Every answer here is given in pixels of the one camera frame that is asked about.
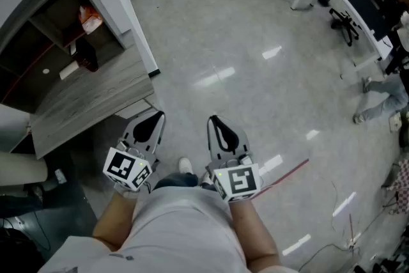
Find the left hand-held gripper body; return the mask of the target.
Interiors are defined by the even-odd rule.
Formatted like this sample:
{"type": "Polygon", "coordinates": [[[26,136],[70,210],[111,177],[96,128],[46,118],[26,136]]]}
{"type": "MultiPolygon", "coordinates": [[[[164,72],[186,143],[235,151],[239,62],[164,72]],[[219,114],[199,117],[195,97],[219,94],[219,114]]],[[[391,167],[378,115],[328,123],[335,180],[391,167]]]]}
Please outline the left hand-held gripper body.
{"type": "Polygon", "coordinates": [[[159,163],[156,155],[138,143],[121,138],[115,148],[110,147],[103,174],[114,183],[114,190],[127,199],[136,199],[143,183],[159,163]]]}

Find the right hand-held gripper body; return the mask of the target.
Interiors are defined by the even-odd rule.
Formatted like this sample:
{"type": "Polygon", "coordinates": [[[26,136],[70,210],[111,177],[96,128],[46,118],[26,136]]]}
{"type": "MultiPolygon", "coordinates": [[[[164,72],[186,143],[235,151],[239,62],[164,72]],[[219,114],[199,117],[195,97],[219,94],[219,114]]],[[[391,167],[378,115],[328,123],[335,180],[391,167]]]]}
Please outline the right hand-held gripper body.
{"type": "Polygon", "coordinates": [[[225,202],[251,199],[261,191],[259,166],[253,162],[250,153],[214,160],[206,170],[225,202]]]}

